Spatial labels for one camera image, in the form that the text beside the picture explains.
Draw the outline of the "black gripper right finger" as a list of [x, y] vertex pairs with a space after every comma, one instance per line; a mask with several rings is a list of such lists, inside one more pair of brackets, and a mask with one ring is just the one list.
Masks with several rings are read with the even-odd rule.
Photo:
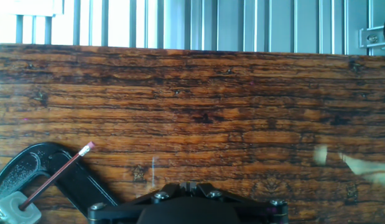
[[288, 203], [281, 199], [258, 202], [231, 192], [218, 189], [209, 183], [188, 183], [191, 197], [204, 198], [207, 202], [216, 202], [231, 207], [242, 223], [288, 224]]

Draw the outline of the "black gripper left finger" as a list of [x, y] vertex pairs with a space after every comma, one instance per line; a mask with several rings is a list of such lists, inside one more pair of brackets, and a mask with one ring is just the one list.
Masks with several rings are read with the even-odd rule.
[[184, 196], [188, 196], [188, 182], [165, 184], [160, 190], [121, 205], [98, 202], [88, 209], [88, 224], [137, 223], [145, 209]]

